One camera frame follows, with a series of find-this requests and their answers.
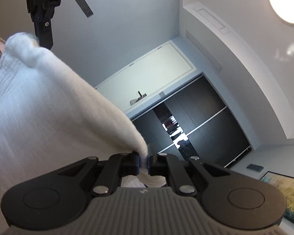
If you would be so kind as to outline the framed landscape painting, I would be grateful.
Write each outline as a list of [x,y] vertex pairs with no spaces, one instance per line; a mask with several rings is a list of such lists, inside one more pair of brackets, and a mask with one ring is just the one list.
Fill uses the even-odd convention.
[[294,224],[294,177],[267,171],[260,181],[273,185],[283,193],[287,200],[284,218]]

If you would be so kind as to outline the grey wall switch panel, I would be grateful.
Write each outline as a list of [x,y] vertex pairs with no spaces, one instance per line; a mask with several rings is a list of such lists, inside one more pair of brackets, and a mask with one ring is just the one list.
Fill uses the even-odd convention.
[[75,0],[75,1],[87,18],[93,15],[93,11],[88,5],[88,3],[86,2],[86,0]]

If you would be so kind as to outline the ceiling air vent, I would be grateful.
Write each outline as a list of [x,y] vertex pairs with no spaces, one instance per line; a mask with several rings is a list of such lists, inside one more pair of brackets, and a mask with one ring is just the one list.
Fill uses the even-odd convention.
[[219,30],[223,35],[230,32],[229,26],[227,26],[223,21],[218,19],[213,12],[202,6],[194,6],[193,9],[198,12],[200,16],[205,18],[211,25],[213,25],[217,30]]

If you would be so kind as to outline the dark sliding wardrobe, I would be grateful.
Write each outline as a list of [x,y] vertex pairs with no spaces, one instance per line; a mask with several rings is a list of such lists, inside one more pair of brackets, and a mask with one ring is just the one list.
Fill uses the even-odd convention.
[[199,76],[134,119],[155,153],[191,156],[230,168],[252,150],[237,119],[214,87]]

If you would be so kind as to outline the white muslin garment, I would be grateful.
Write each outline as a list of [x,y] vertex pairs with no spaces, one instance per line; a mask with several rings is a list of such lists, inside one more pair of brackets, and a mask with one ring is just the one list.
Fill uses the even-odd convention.
[[[0,59],[0,201],[14,185],[80,159],[132,151],[146,160],[126,114],[35,36],[9,37]],[[0,209],[0,234],[7,227]]]

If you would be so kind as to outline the white door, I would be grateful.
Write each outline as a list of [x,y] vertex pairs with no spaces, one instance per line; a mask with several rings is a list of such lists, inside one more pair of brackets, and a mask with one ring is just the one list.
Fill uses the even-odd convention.
[[[127,114],[195,70],[184,53],[167,41],[107,78],[96,89]],[[138,91],[147,96],[137,101]]]

